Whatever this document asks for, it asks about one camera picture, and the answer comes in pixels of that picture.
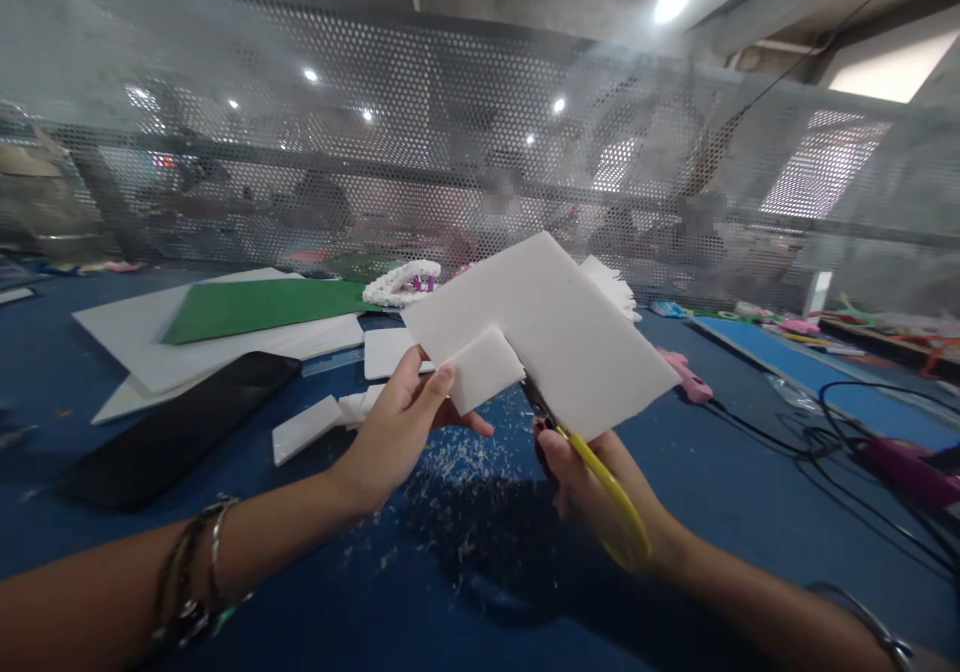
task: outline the black smartphone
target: black smartphone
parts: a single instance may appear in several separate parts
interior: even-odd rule
[[[56,491],[124,512],[147,506],[299,375],[301,366],[300,360],[266,352],[238,357],[67,469]]]

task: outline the glue gun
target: glue gun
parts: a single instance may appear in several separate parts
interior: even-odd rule
[[[686,357],[679,352],[667,352],[661,347],[657,347],[657,352],[663,355],[663,358],[680,375],[680,386],[687,393],[687,399],[693,404],[706,404],[713,399],[713,390],[690,371]]]

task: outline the perforated metal mesh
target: perforated metal mesh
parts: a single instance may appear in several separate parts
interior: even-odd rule
[[[295,0],[0,19],[0,97],[70,151],[128,258],[449,273],[548,229],[641,299],[796,308],[832,269],[883,306],[958,306],[960,125],[937,110],[782,83],[744,111],[768,79]]]

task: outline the blue mat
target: blue mat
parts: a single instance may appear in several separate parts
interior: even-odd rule
[[[769,332],[753,325],[719,319],[697,319],[696,323],[732,343],[775,374],[798,383],[813,397],[825,384],[857,381],[791,349]],[[860,420],[878,435],[909,440],[932,452],[960,443],[960,435],[948,425],[875,389],[834,387],[827,391],[827,402]]]

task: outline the person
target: person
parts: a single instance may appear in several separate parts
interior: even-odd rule
[[[454,424],[492,435],[489,423],[474,412],[459,415],[447,398],[455,370],[443,366],[421,377],[425,359],[419,347],[404,355],[356,439],[330,469],[221,508],[216,524],[209,516],[195,525],[199,552],[184,565],[186,575],[168,575],[176,578],[169,584],[162,571],[171,550],[183,550],[178,540],[193,523],[112,542],[0,582],[4,669],[134,666],[162,638],[158,624],[173,625],[176,610],[169,603],[184,599],[176,597],[178,583],[188,580],[187,597],[201,605],[211,604],[214,594],[237,602],[339,530],[379,510],[413,472],[431,430]],[[536,439],[559,485],[560,514],[577,508],[592,523],[609,522],[615,508],[569,443],[546,429],[539,429]],[[606,432],[591,444],[646,524],[653,548],[649,573],[716,609],[785,669],[898,669],[874,634],[843,608],[685,529],[657,500],[616,434]],[[214,547],[215,563],[208,552]],[[174,562],[186,554],[181,551]],[[164,610],[160,619],[158,609]]]

